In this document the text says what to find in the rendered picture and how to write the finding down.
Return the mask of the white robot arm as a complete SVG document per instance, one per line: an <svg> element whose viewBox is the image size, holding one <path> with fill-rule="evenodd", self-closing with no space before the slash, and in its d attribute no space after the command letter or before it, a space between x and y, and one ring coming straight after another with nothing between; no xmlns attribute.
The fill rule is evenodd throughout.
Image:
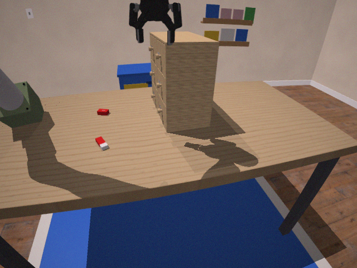
<svg viewBox="0 0 357 268"><path fill-rule="evenodd" d="M5 110L15 110L23 103L23 94L0 69L0 107Z"/></svg>

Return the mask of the wooden chest of drawers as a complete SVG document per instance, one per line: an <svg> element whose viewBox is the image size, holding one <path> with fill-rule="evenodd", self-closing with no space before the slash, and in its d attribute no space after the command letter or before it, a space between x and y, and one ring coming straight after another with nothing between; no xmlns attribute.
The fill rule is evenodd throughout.
<svg viewBox="0 0 357 268"><path fill-rule="evenodd" d="M150 32L165 44L166 132L209 127L218 62L219 42L188 31Z"/></svg>

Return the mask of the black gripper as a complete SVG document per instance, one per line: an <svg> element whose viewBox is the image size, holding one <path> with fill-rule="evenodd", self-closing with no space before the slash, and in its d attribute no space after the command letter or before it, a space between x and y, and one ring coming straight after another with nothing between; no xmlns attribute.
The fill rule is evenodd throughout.
<svg viewBox="0 0 357 268"><path fill-rule="evenodd" d="M174 23L167 14L170 9L173 12ZM138 18L139 10L142 13ZM162 21L168 28L167 45L172 45L175 42L175 30L182 27L180 3L169 4L168 0L141 0L140 4L130 3L129 25L136 29L138 43L144 42L142 27L147 21Z"/></svg>

